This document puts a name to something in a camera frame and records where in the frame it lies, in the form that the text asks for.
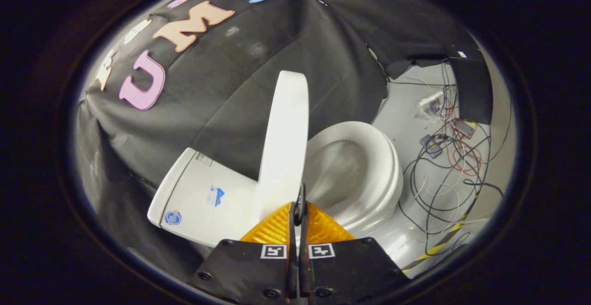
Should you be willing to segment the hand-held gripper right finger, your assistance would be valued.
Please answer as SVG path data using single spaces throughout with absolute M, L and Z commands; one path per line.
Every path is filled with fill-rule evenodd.
M 355 238 L 312 203 L 302 218 L 300 290 L 310 302 L 370 302 L 410 279 L 377 240 Z

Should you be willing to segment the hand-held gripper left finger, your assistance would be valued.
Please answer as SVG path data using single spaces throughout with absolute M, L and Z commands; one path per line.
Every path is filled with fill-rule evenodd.
M 288 302 L 298 297 L 295 203 L 275 210 L 241 240 L 223 239 L 192 276 L 220 302 Z

